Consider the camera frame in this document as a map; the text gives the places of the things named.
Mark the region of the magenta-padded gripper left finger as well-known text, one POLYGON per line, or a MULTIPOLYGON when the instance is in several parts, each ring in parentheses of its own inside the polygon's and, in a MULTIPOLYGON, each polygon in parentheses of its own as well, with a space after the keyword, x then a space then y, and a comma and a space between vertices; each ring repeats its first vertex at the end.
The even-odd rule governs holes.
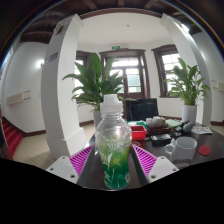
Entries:
POLYGON ((74 184, 84 184, 94 157, 94 146, 90 145, 70 157, 61 156, 47 171, 74 184))

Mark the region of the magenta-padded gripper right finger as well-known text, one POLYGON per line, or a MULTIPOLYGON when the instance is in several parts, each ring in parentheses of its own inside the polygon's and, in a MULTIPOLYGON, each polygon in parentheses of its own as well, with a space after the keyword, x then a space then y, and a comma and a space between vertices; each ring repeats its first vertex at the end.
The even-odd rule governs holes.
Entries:
POLYGON ((140 165, 140 169, 149 183, 155 182, 178 171, 178 168, 165 156, 156 157, 136 145, 133 145, 133 150, 137 157, 137 162, 140 165))

